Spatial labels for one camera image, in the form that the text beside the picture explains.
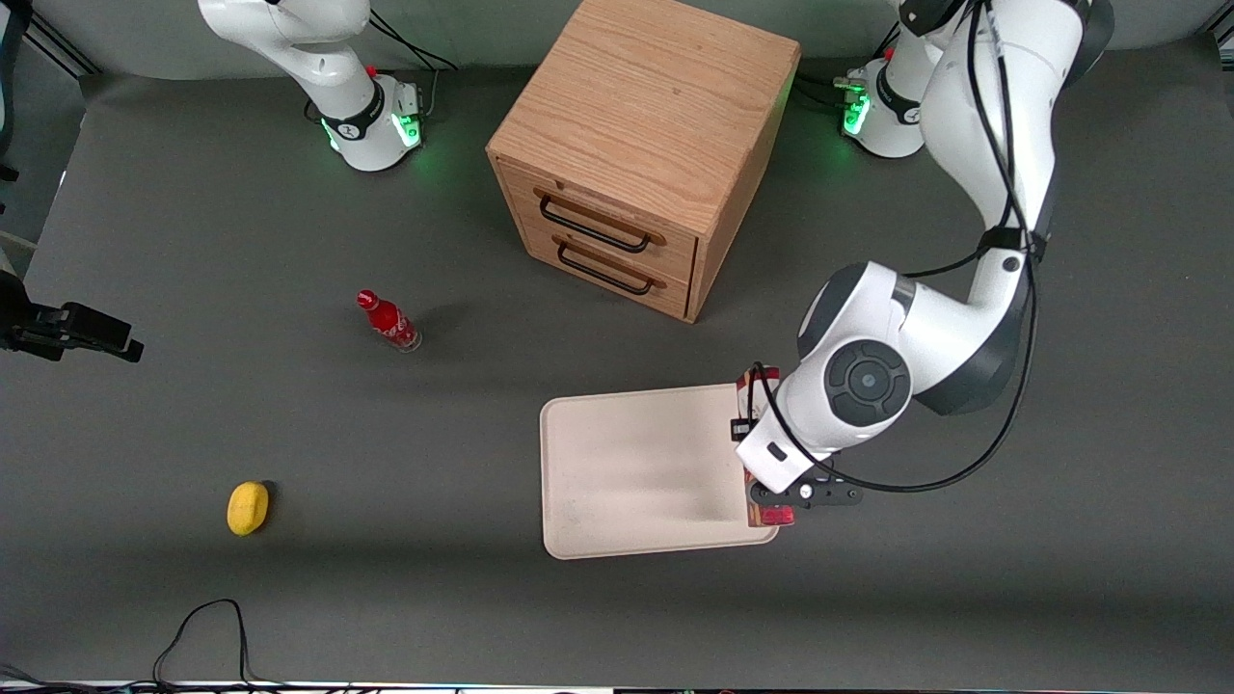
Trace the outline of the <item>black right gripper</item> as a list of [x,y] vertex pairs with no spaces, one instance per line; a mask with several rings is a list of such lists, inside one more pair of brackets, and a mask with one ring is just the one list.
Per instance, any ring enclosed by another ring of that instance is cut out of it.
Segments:
[[12,272],[1,273],[4,351],[60,361],[65,349],[89,349],[137,363],[146,345],[133,340],[131,333],[128,322],[88,305],[65,303],[60,307],[49,307],[31,303],[23,282]]

